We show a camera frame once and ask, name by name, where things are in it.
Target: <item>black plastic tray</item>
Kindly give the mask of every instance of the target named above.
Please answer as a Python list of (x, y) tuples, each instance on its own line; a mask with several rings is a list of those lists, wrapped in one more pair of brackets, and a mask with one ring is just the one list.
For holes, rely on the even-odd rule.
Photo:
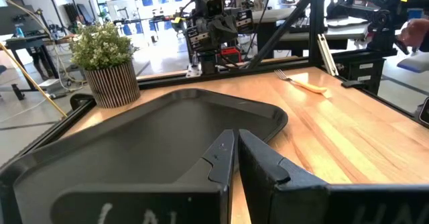
[(51, 223), (55, 198), (79, 184), (174, 182), (224, 129), (267, 142), (287, 122), (265, 103), (200, 89), (168, 93), (8, 166), (0, 173), (4, 223)]

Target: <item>green leaves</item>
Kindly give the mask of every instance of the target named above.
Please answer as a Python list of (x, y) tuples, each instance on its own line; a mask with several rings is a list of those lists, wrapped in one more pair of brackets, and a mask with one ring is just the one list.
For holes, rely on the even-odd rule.
[(130, 62), (135, 48), (127, 37), (120, 37), (112, 23), (79, 27), (71, 43), (72, 62), (85, 70), (100, 70)]

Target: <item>potted plant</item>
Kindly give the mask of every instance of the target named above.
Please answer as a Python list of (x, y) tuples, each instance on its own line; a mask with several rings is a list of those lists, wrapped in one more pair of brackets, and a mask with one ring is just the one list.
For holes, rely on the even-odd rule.
[(72, 62), (84, 69), (99, 107), (120, 107), (139, 98), (132, 63), (135, 48), (112, 23), (80, 27), (71, 49)]

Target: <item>striped pot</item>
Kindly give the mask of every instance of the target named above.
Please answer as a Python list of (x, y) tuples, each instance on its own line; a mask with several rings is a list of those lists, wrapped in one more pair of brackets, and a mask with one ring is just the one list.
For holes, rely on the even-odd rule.
[(84, 70), (84, 73), (99, 107), (120, 107), (140, 97), (132, 62), (108, 69)]

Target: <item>person's hand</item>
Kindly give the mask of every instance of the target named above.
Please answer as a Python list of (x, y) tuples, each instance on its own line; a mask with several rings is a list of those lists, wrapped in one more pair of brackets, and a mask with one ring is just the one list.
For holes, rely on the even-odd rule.
[(406, 46), (420, 47), (426, 33), (429, 31), (429, 20), (412, 19), (407, 27), (402, 30), (400, 40)]

